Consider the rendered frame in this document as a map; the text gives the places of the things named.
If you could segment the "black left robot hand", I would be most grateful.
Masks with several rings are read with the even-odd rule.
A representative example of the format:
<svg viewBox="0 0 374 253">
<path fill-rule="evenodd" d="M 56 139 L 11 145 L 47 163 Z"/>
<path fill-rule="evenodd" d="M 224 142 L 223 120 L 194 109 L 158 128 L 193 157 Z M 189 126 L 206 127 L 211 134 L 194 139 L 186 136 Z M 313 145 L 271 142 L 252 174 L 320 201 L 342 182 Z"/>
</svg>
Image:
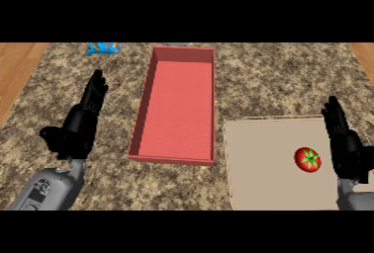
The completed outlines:
<svg viewBox="0 0 374 253">
<path fill-rule="evenodd" d="M 45 126 L 39 130 L 39 137 L 45 141 L 48 151 L 57 154 L 57 160 L 87 158 L 106 91 L 101 71 L 95 69 L 85 84 L 81 100 L 67 111 L 61 127 Z"/>
</svg>

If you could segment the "blue object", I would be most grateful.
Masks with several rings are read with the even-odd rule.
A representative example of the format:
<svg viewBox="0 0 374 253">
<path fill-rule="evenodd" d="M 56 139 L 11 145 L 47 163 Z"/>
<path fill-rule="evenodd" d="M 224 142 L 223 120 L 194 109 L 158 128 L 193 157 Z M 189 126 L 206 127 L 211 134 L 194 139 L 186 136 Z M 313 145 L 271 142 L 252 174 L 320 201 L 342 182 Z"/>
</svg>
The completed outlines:
<svg viewBox="0 0 374 253">
<path fill-rule="evenodd" d="M 121 45 L 118 42 L 88 42 L 85 44 L 84 53 L 118 53 Z"/>
</svg>

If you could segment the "red rectangular box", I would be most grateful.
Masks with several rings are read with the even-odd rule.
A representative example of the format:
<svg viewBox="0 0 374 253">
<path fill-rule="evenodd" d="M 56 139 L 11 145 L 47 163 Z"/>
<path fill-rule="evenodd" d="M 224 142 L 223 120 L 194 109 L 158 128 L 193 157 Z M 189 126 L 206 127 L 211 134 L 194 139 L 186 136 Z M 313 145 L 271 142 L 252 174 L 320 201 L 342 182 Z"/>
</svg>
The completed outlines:
<svg viewBox="0 0 374 253">
<path fill-rule="evenodd" d="M 126 157 L 138 162 L 214 162 L 214 59 L 211 47 L 152 48 Z"/>
</svg>

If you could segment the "beige flat tray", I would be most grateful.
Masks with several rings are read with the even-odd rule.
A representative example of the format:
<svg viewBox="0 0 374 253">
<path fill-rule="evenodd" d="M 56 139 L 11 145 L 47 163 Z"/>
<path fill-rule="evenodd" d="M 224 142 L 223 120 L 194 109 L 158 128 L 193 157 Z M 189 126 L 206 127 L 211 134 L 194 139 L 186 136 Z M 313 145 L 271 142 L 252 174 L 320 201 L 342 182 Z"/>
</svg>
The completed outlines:
<svg viewBox="0 0 374 253">
<path fill-rule="evenodd" d="M 236 210 L 336 209 L 336 177 L 322 118 L 230 121 L 223 125 L 230 203 Z M 294 160 L 308 147 L 320 167 L 304 172 Z"/>
</svg>

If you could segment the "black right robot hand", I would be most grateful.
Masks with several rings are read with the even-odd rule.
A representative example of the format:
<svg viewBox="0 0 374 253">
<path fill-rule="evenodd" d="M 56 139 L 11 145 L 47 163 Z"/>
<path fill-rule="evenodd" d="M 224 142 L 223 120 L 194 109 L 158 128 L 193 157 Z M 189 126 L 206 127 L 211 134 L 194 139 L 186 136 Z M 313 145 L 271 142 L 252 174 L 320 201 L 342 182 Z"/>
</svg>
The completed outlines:
<svg viewBox="0 0 374 253">
<path fill-rule="evenodd" d="M 348 127 L 345 115 L 333 96 L 328 97 L 320 114 L 329 139 L 333 173 L 339 179 L 366 184 L 369 171 L 374 170 L 374 146 L 362 144 L 357 132 Z"/>
</svg>

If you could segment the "red tomato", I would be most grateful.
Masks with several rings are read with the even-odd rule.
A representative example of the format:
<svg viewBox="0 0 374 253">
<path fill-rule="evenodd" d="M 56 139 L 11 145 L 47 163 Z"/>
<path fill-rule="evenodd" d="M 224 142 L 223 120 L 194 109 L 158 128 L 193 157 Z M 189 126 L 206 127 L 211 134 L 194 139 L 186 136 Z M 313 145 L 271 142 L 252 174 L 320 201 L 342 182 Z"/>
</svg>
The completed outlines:
<svg viewBox="0 0 374 253">
<path fill-rule="evenodd" d="M 308 173 L 313 173 L 320 167 L 320 158 L 317 153 L 308 147 L 296 149 L 294 160 L 298 168 Z"/>
</svg>

